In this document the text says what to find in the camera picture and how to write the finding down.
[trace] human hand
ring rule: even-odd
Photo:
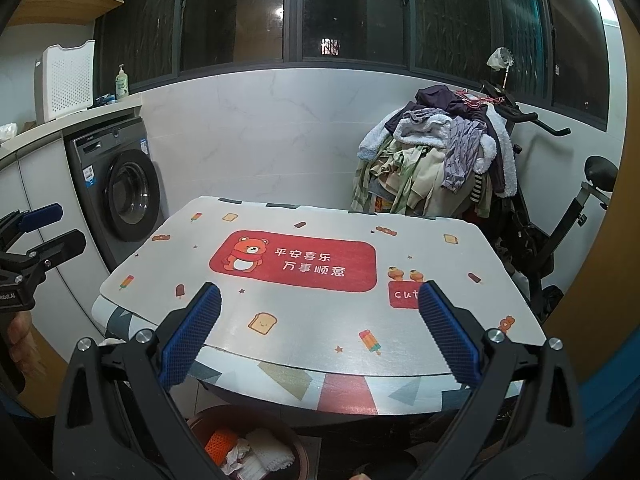
[[[31,333],[32,325],[31,312],[17,312],[6,330],[11,345],[11,359],[25,375],[31,375],[36,370],[44,371],[40,364],[40,353]]]

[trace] bike seat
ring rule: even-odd
[[[603,156],[592,155],[584,163],[584,176],[602,191],[613,191],[618,176],[616,165]]]

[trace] bear's red scarf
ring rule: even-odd
[[[243,253],[242,251],[238,251],[236,249],[233,249],[231,251],[231,255],[234,256],[236,260],[242,260],[244,262],[257,262],[258,260],[262,259],[261,253],[249,254]]]

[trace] bread slice illustration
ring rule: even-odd
[[[269,330],[273,328],[278,322],[278,319],[273,315],[267,312],[261,312],[260,314],[256,314],[254,318],[249,323],[249,328],[251,330],[255,330],[257,333],[262,335],[267,335]]]

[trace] blue and white sticker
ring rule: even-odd
[[[91,187],[95,184],[95,173],[93,166],[87,166],[82,170],[82,174],[84,175],[84,185],[87,187]]]

